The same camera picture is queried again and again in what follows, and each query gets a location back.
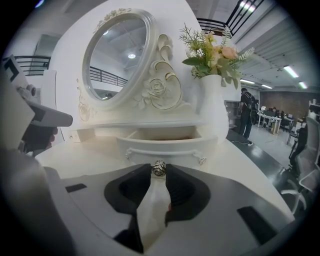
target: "railing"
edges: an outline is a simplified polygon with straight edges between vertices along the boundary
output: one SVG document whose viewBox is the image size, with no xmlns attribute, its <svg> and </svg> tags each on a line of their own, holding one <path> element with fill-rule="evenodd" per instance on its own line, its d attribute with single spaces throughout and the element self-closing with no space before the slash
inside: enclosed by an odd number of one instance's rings
<svg viewBox="0 0 320 256">
<path fill-rule="evenodd" d="M 48 56 L 15 56 L 25 76 L 43 76 L 44 71 L 49 68 L 51 57 Z"/>
<path fill-rule="evenodd" d="M 207 18 L 197 18 L 197 20 L 206 34 L 213 31 L 215 35 L 222 36 L 222 31 L 227 26 L 230 28 L 233 36 L 246 23 L 263 1 L 264 0 L 239 0 L 227 22 Z"/>
<path fill-rule="evenodd" d="M 246 23 L 254 11 L 263 3 L 264 0 L 239 0 L 233 9 L 230 17 L 225 23 L 234 35 Z"/>
<path fill-rule="evenodd" d="M 197 18 L 201 29 L 208 34 L 209 32 L 214 32 L 217 36 L 222 36 L 222 31 L 224 31 L 226 24 L 221 21 L 207 19 L 207 18 Z"/>
<path fill-rule="evenodd" d="M 124 87 L 128 80 L 102 69 L 90 66 L 90 79 L 114 86 Z"/>
</svg>

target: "fluorescent light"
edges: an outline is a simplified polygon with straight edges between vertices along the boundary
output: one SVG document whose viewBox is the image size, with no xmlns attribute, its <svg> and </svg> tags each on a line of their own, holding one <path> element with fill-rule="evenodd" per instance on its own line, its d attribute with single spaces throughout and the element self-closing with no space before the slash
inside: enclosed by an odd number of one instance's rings
<svg viewBox="0 0 320 256">
<path fill-rule="evenodd" d="M 306 84 L 304 82 L 299 82 L 299 85 L 303 88 L 303 89 L 307 89 L 308 86 L 306 86 Z"/>
<path fill-rule="evenodd" d="M 251 82 L 251 81 L 248 81 L 248 80 L 244 80 L 244 79 L 240 79 L 241 82 L 245 82 L 245 83 L 248 83 L 248 84 L 254 84 L 255 82 Z"/>
<path fill-rule="evenodd" d="M 266 88 L 268 88 L 268 89 L 272 89 L 272 87 L 267 86 L 267 85 L 264 85 L 264 84 L 261 84 L 261 86 L 266 87 Z"/>
<path fill-rule="evenodd" d="M 45 0 L 40 0 L 34 8 L 38 8 L 40 5 L 44 3 Z"/>
<path fill-rule="evenodd" d="M 246 2 L 241 2 L 240 3 L 240 7 L 243 7 L 244 9 L 248 9 L 250 7 L 250 4 L 246 4 Z M 251 6 L 249 8 L 249 12 L 253 12 L 256 8 L 254 8 L 253 6 Z"/>
<path fill-rule="evenodd" d="M 296 72 L 290 67 L 290 66 L 285 66 L 284 67 L 285 71 L 287 71 L 293 78 L 298 78 L 299 76 L 297 75 Z"/>
</svg>

